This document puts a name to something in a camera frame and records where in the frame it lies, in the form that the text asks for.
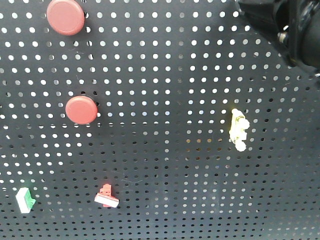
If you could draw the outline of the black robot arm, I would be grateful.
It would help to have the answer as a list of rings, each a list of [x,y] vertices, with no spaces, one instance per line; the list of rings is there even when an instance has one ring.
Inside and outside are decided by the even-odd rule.
[[[268,40],[286,64],[320,85],[320,2],[318,0],[237,0],[237,9]]]

